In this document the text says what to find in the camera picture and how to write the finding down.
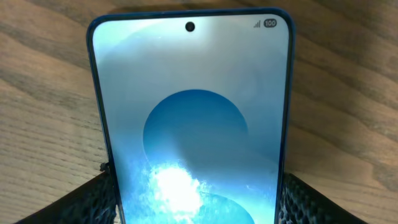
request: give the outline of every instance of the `black object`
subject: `black object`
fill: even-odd
[[[195,29],[195,24],[193,22],[187,22],[185,28],[188,32],[192,32]]]
[[[108,170],[107,164],[101,170]],[[221,198],[220,206],[227,202]],[[214,224],[204,218],[215,215],[209,208],[201,208],[204,216],[197,221],[199,224]],[[87,223],[111,224],[116,216],[116,197],[109,172],[103,172],[91,181],[72,191],[60,200],[37,213],[17,222],[26,223]],[[226,221],[228,217],[218,217]],[[357,224],[366,223],[333,203],[321,193],[307,185],[292,174],[284,175],[282,196],[280,197],[279,224]]]

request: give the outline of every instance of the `phone frame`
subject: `phone frame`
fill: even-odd
[[[173,17],[199,17],[199,16],[232,16],[232,15],[249,15],[249,14],[275,14],[285,20],[289,29],[289,49],[287,56],[287,69],[286,69],[286,82],[285,82],[285,97],[284,97],[284,114],[282,122],[282,135],[280,141],[280,155],[279,155],[279,169],[278,169],[278,186],[275,202],[275,223],[278,221],[279,199],[282,189],[282,180],[284,173],[285,162],[285,147],[287,140],[287,127],[289,123],[289,106],[290,95],[292,88],[292,75],[293,75],[293,61],[294,61],[294,44],[295,44],[295,26],[292,18],[282,9],[271,7],[249,8],[249,9],[206,9],[206,10],[192,10],[192,11],[169,11],[169,12],[135,12],[128,14],[110,14],[100,16],[93,20],[89,25],[86,33],[86,44],[88,48],[88,56],[90,59],[91,72],[94,81],[94,88],[97,98],[99,116],[101,118],[101,125],[103,128],[105,146],[108,152],[109,169],[114,184],[116,200],[119,207],[119,216],[122,223],[126,223],[124,219],[123,205],[119,191],[118,177],[114,166],[113,153],[111,141],[108,133],[108,126],[106,123],[106,116],[104,111],[104,104],[101,94],[100,80],[98,78],[98,71],[96,67],[96,60],[93,48],[93,34],[95,29],[103,22],[107,21],[120,21],[120,20],[133,20],[133,19],[154,19],[154,18],[173,18]]]

